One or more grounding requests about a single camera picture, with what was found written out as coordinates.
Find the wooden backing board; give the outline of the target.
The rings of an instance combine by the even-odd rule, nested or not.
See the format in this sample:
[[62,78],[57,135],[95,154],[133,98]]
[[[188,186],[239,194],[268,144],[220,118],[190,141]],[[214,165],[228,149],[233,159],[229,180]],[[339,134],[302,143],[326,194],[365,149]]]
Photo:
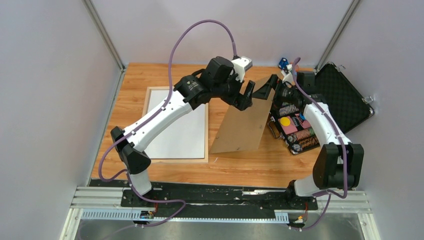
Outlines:
[[253,151],[259,148],[275,91],[268,99],[252,99],[252,106],[240,111],[230,106],[209,149],[211,154]]

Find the large printed photo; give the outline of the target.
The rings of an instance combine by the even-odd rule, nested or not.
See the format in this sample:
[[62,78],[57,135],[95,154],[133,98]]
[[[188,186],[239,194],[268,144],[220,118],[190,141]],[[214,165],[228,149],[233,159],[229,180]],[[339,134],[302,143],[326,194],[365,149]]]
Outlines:
[[162,131],[146,148],[153,160],[188,161],[206,158],[206,118],[208,105],[202,104]]

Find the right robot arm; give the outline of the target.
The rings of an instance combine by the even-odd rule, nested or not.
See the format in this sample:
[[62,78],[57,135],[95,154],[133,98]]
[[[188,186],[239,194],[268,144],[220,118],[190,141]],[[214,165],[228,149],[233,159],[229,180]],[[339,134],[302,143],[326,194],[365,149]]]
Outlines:
[[298,78],[288,74],[280,79],[273,74],[269,80],[254,91],[252,97],[267,100],[274,91],[275,103],[289,103],[296,106],[310,123],[320,145],[320,152],[308,177],[293,180],[292,191],[285,195],[286,204],[298,209],[306,197],[335,195],[345,199],[348,190],[359,184],[364,158],[361,144],[352,143],[337,125],[328,104],[321,94],[309,92]]

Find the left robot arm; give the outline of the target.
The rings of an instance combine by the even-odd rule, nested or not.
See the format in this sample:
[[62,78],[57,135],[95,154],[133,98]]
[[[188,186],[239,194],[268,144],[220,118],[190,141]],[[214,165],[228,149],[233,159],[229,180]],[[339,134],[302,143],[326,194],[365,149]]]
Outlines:
[[240,90],[245,74],[252,66],[252,60],[245,56],[233,60],[214,57],[206,68],[182,77],[171,93],[138,121],[124,129],[117,126],[112,129],[113,146],[125,164],[128,181],[135,191],[135,202],[146,207],[153,201],[147,171],[151,159],[145,152],[149,144],[179,118],[208,104],[213,98],[219,98],[239,111],[251,107],[255,82],[250,80],[244,93]]

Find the colourful toy blocks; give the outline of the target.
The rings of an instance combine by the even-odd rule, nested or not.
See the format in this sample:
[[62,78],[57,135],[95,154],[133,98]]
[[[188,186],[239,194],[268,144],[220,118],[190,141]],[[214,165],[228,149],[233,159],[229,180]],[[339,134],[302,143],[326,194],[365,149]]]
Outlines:
[[297,57],[294,59],[294,61],[289,62],[287,58],[283,57],[278,63],[278,68],[286,74],[288,74],[288,72],[291,72],[293,68],[295,69],[295,71],[299,71],[298,63],[300,60],[301,58]]

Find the poker chip tray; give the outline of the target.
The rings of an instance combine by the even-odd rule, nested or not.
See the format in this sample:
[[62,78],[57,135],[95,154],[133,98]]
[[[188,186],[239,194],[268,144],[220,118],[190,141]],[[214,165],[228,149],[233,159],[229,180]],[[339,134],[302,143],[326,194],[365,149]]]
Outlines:
[[292,155],[298,155],[320,146],[311,124],[293,104],[273,103],[267,126],[274,139],[282,140]]

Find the black foam-lined case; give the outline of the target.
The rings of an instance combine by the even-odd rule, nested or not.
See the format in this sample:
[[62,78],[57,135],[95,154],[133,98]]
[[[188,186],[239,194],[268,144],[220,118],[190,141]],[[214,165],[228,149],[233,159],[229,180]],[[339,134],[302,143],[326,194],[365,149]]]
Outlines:
[[374,109],[332,62],[315,75],[315,88],[328,105],[332,118],[346,134],[374,115]]

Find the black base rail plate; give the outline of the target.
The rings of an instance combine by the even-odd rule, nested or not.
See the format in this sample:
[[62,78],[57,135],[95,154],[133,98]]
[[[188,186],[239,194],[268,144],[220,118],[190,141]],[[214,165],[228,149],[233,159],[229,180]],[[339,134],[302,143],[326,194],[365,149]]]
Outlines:
[[276,210],[315,211],[317,202],[312,197],[297,197],[290,190],[270,187],[153,182],[152,190],[144,195],[161,200],[155,206],[139,198],[131,189],[123,190],[122,207],[152,208],[157,217],[169,217],[184,200],[186,206],[178,218],[213,219],[271,219]]

